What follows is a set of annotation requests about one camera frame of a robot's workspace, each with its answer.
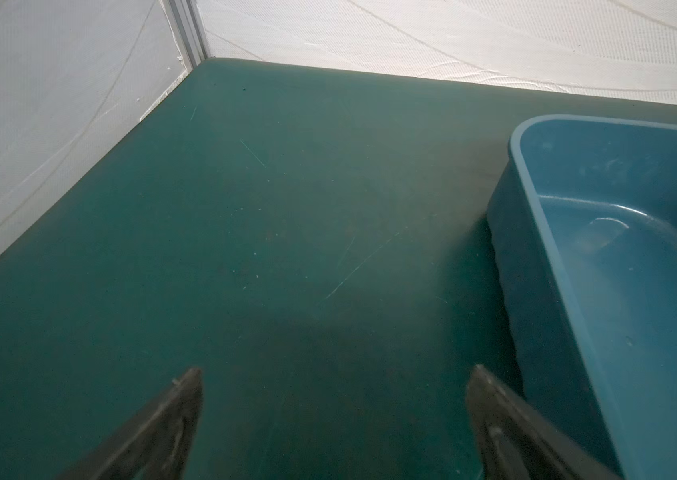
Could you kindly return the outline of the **blue plastic bin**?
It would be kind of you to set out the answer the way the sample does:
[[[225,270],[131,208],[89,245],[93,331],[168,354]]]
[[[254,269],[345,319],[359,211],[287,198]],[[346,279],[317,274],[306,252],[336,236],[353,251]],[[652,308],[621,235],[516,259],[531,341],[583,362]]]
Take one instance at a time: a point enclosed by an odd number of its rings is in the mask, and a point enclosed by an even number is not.
[[[677,125],[548,115],[489,200],[527,402],[626,479],[677,479]]]

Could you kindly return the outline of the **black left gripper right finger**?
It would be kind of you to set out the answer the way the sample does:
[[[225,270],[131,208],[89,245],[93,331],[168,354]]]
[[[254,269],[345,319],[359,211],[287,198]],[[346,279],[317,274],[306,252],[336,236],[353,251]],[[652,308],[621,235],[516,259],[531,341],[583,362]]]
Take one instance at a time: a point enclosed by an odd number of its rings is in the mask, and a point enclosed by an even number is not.
[[[482,365],[465,405],[487,479],[617,479]]]

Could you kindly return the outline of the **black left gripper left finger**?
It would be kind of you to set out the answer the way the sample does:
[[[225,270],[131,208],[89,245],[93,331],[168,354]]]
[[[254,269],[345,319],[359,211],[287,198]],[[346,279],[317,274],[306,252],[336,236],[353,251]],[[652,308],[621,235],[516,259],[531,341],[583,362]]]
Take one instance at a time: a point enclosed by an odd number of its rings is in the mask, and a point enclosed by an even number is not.
[[[180,479],[202,414],[202,370],[192,367],[60,479]]]

